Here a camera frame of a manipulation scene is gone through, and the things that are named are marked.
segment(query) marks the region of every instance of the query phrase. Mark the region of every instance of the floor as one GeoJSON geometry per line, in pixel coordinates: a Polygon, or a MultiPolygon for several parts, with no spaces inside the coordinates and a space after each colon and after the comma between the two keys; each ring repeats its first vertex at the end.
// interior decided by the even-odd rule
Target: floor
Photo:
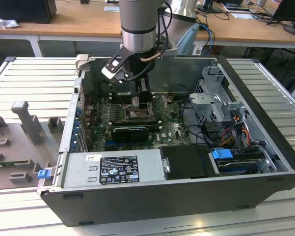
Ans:
{"type": "MultiPolygon", "coordinates": [[[[42,47],[47,57],[75,57],[73,43],[70,41],[42,41],[42,47]]],[[[118,49],[119,43],[78,42],[80,53],[94,56],[109,56],[118,49]]],[[[243,47],[224,47],[220,54],[227,58],[241,58],[243,47]]],[[[253,53],[254,58],[263,59],[265,50],[259,49],[253,53]]],[[[293,76],[295,69],[294,55],[284,52],[285,61],[280,50],[275,50],[265,63],[265,67],[286,86],[293,76]]],[[[33,57],[31,45],[26,40],[0,39],[0,64],[7,56],[33,57]]]]}

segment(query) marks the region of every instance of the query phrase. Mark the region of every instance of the paper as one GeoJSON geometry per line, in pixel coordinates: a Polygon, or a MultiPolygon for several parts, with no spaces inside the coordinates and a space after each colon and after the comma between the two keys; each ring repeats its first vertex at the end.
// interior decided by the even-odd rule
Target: paper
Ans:
{"type": "Polygon", "coordinates": [[[20,26],[15,20],[4,20],[0,19],[0,28],[14,28],[20,26]]]}
{"type": "Polygon", "coordinates": [[[118,12],[120,11],[119,6],[105,6],[104,11],[115,11],[118,12]]]}
{"type": "Polygon", "coordinates": [[[242,13],[242,14],[232,13],[232,15],[238,19],[254,19],[251,14],[247,14],[247,13],[242,13]]]}

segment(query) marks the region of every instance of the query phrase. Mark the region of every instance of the computer case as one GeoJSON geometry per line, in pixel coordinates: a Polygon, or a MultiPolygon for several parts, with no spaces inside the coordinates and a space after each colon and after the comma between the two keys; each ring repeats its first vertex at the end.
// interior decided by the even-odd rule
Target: computer case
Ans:
{"type": "Polygon", "coordinates": [[[0,18],[49,24],[55,15],[54,0],[0,0],[0,18]]]}

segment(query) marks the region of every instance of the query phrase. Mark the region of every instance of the black plastic cover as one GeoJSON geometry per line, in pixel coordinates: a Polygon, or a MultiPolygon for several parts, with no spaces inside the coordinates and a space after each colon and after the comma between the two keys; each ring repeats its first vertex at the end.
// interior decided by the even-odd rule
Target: black plastic cover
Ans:
{"type": "Polygon", "coordinates": [[[166,179],[215,177],[209,149],[203,145],[162,146],[161,158],[169,161],[166,179]]]}

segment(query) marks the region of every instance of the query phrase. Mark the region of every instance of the sticker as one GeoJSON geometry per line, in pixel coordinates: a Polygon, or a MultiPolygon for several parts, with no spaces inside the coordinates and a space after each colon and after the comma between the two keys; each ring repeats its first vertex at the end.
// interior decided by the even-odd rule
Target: sticker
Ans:
{"type": "Polygon", "coordinates": [[[118,156],[100,158],[99,180],[100,184],[139,182],[137,156],[118,156]]]}
{"type": "Polygon", "coordinates": [[[86,161],[100,161],[100,158],[102,158],[101,154],[86,155],[86,161]]]}

